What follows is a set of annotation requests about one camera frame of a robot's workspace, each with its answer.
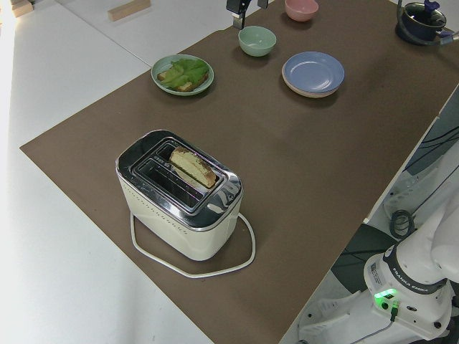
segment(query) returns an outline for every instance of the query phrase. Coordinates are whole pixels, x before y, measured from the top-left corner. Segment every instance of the stacked plate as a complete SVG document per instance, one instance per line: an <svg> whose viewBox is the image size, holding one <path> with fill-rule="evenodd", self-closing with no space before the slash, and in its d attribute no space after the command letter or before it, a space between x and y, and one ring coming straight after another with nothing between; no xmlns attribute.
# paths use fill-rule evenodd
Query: stacked plate
<svg viewBox="0 0 459 344"><path fill-rule="evenodd" d="M301 52L283 65L282 77L299 95L320 98L339 88L344 68L337 59L322 52Z"/></svg>

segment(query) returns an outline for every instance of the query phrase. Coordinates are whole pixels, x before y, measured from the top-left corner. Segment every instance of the toaster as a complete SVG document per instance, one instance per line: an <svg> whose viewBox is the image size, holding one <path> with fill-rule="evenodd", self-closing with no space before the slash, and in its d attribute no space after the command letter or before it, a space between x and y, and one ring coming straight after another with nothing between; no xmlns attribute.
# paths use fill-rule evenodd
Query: toaster
<svg viewBox="0 0 459 344"><path fill-rule="evenodd" d="M169 162L179 146L214 171L216 181L211 188ZM155 130L138 139L117 159L116 173L131 214L190 259L211 258L235 229L243 194L241 180L170 131Z"/></svg>

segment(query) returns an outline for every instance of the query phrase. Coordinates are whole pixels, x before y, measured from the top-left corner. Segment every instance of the bread slice in toaster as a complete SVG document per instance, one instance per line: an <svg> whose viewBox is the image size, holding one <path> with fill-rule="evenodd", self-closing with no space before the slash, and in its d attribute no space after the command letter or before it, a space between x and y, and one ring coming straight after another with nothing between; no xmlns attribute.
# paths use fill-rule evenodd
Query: bread slice in toaster
<svg viewBox="0 0 459 344"><path fill-rule="evenodd" d="M207 188L211 188L215 184L217 177L214 171L199 156L186 148L181 146L175 148L169 160Z"/></svg>

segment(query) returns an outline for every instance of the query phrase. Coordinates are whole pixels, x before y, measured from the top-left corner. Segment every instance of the green light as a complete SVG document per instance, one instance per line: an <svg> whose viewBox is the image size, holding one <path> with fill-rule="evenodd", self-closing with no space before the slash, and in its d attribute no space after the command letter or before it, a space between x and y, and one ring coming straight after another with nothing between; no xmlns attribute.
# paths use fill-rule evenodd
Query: green light
<svg viewBox="0 0 459 344"><path fill-rule="evenodd" d="M388 289L388 290L385 290L383 292L378 292L377 294L374 295L374 298L375 299L380 299L382 297L387 297L390 295L390 297L394 296L395 294L397 294L397 291L395 289Z"/></svg>

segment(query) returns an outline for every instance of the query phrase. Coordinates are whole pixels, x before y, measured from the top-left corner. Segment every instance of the brown tablecloth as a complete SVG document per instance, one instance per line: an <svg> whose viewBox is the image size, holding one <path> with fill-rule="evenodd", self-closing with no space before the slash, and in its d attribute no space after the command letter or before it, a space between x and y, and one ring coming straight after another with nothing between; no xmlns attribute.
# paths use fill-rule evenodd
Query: brown tablecloth
<svg viewBox="0 0 459 344"><path fill-rule="evenodd" d="M319 4L307 23L289 20L281 0L249 16L246 25L277 35L266 57L244 54L232 27L186 49L215 72L200 95L169 95L145 73L22 147L218 344L281 339L459 80L459 44L403 42L394 33L396 6L387 0ZM342 63L346 76L336 93L310 99L285 85L283 64L304 51L324 52ZM187 279L133 247L115 160L160 128L242 179L241 212L257 237L249 267ZM138 236L147 249L196 271L249 254L241 224L205 263L187 261L141 224Z"/></svg>

